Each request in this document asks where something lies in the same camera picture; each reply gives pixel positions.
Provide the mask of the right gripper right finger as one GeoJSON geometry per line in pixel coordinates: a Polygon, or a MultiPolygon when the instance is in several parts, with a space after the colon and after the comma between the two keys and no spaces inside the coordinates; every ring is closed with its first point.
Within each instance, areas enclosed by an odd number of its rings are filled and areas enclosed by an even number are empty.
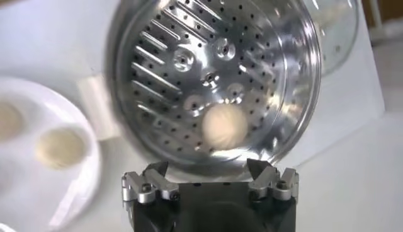
{"type": "Polygon", "coordinates": [[[248,183],[249,196],[252,201],[258,201],[267,197],[276,200],[298,201],[299,174],[293,168],[280,171],[267,161],[247,159],[247,168],[253,178],[248,183]]]}

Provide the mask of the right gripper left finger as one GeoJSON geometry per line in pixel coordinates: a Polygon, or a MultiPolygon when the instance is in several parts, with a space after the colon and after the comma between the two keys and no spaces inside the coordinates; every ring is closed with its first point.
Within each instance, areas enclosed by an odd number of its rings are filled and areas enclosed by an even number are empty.
{"type": "Polygon", "coordinates": [[[122,176],[122,201],[137,201],[150,204],[158,197],[164,200],[179,200],[179,185],[165,178],[169,163],[166,161],[152,163],[138,174],[126,172],[122,176]]]}

